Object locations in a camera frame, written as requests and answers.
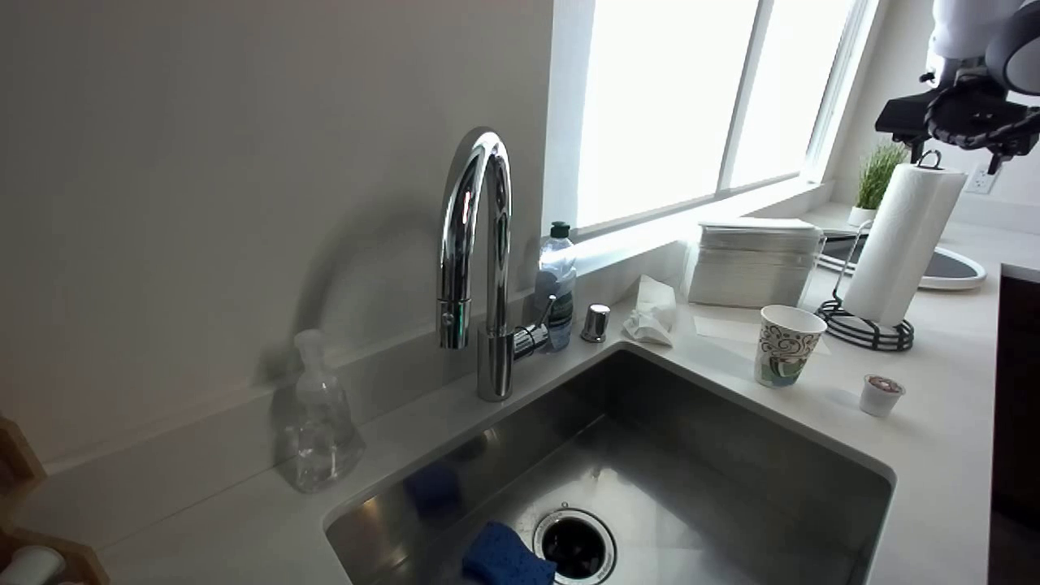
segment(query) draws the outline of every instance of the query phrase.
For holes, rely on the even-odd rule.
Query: faucet spout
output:
[[[477,212],[487,206],[487,323],[477,336],[477,393],[505,399],[512,385],[512,330],[505,316],[505,264],[512,183],[509,151],[492,131],[470,131],[450,163],[437,239],[437,345],[460,349],[468,345],[470,253],[477,242]]]

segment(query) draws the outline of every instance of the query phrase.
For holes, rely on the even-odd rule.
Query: kitchen sink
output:
[[[329,527],[355,585],[457,585],[487,518],[557,582],[865,582],[890,472],[619,349]]]

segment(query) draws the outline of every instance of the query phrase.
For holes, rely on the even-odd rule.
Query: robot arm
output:
[[[1040,4],[936,0],[932,17],[921,82],[936,88],[887,101],[873,131],[902,141],[912,163],[927,139],[989,149],[989,173],[998,173],[1040,136],[1040,111],[1006,101],[1006,91],[1040,95]]]

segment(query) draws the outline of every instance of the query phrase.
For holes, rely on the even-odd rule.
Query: sink drain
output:
[[[614,531],[579,507],[549,509],[531,527],[531,551],[554,564],[562,585],[606,582],[617,564]]]

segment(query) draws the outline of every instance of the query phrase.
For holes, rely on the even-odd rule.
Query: paper towel roll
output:
[[[902,321],[963,186],[963,173],[895,166],[868,245],[854,264],[846,294],[847,312],[879,323]]]

